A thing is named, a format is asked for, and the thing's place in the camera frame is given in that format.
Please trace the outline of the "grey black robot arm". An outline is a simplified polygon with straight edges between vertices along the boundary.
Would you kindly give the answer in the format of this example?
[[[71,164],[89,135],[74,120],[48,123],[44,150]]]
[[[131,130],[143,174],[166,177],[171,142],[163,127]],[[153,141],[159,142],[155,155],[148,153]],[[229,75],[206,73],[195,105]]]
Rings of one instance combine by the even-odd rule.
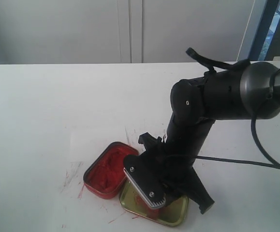
[[[205,213],[213,204],[195,169],[194,161],[217,120],[250,120],[253,140],[267,159],[265,167],[280,170],[280,163],[261,145],[258,119],[280,113],[280,68],[268,62],[209,65],[202,77],[183,79],[171,89],[172,115],[167,138],[140,135],[145,147],[133,167],[136,190],[151,209],[187,196]]]

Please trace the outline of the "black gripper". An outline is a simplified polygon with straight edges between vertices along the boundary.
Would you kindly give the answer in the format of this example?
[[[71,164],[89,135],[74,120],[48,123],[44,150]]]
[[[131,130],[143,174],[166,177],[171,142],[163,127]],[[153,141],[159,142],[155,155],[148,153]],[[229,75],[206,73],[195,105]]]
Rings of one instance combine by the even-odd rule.
[[[214,204],[190,158],[185,154],[174,154],[173,146],[155,138],[149,133],[139,136],[139,144],[145,151],[140,155],[142,161],[161,183],[169,205],[186,195],[198,204],[201,214],[206,213]]]

